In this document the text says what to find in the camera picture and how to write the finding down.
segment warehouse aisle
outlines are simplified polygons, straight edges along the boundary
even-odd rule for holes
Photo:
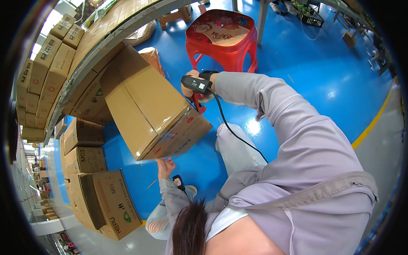
[[[196,3],[192,6],[194,20],[199,16],[199,11]],[[213,0],[207,9],[231,10],[231,1]],[[238,9],[257,22],[258,1],[238,1]],[[379,77],[376,64],[371,70],[368,59],[374,47],[367,38],[358,35],[356,47],[349,49],[341,38],[345,29],[338,22],[331,21],[334,15],[332,8],[322,5],[320,14],[326,22],[319,30],[306,26],[302,28],[295,16],[289,14],[285,18],[269,8],[263,41],[257,49],[258,73],[284,79],[321,114],[331,117],[351,143],[359,141],[356,154],[364,170],[376,178],[380,196],[365,236],[384,210],[399,172],[401,130],[404,128],[399,87],[392,87],[388,71]],[[183,20],[170,22],[165,30],[158,24],[152,38],[135,47],[137,50],[157,48],[167,80],[179,91],[181,77],[192,68],[185,50],[184,35],[190,23],[186,25]],[[302,29],[310,38],[319,37],[311,41],[305,37]],[[223,70],[217,62],[206,57],[198,67],[199,70]],[[272,161],[276,157],[278,143],[269,122],[266,119],[256,122],[255,110],[224,101],[221,103],[227,121],[241,126],[257,148]],[[211,200],[225,182],[227,174],[221,155],[214,146],[221,115],[214,100],[206,106],[204,116],[213,129],[188,153],[174,157],[177,167],[173,175],[180,174],[186,185],[195,185],[198,199]],[[369,126],[372,127],[371,132],[365,135],[364,131]],[[104,135],[106,144],[103,148],[108,170],[123,170],[135,207],[141,219],[146,220],[161,200],[156,163],[135,161],[114,121],[104,127]],[[118,254],[138,254],[139,251],[143,255],[163,253],[165,242],[153,239],[142,226],[123,240],[113,241],[79,224],[69,208],[59,141],[54,140],[47,147],[50,149],[44,153],[51,185],[60,189],[60,192],[54,189],[56,212],[68,229],[70,238],[84,254],[107,254],[107,251]]]

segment red logo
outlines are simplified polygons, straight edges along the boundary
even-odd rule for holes
[[[160,151],[161,149],[162,149],[162,148],[160,147],[154,154],[159,153],[159,151]]]

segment woman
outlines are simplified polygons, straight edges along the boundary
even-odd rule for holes
[[[207,205],[191,202],[194,189],[184,193],[169,179],[171,159],[157,160],[163,201],[146,228],[168,239],[166,254],[353,254],[378,198],[343,132],[282,79],[221,72],[211,81],[224,101],[270,121],[278,155],[267,164],[220,126],[215,146],[228,179]],[[182,92],[193,94],[183,86]],[[231,128],[253,144],[238,126]]]

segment green logo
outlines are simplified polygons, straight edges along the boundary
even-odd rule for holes
[[[99,90],[96,92],[96,95],[95,95],[95,96],[100,96],[100,95],[103,95],[102,89],[99,89]]]
[[[130,218],[129,214],[125,211],[125,214],[123,215],[123,219],[126,220],[127,222],[132,222],[132,219]]]

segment yellow floor line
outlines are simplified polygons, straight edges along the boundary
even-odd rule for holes
[[[370,125],[368,125],[368,127],[363,131],[363,133],[354,141],[354,143],[351,144],[351,146],[353,147],[353,149],[355,150],[357,148],[357,146],[360,145],[360,143],[366,138],[366,136],[368,135],[368,133],[370,133],[370,131],[373,129],[373,127],[375,126],[375,124],[377,123],[378,119],[380,119],[381,114],[383,113],[385,106],[388,103],[388,99],[390,99],[390,95],[391,95],[391,91],[392,91],[392,87],[390,89],[390,92],[387,95],[387,98],[385,99],[385,102],[383,104],[383,106],[381,107],[380,111],[377,113],[377,115],[375,116],[375,118],[373,119],[373,121],[370,123]]]

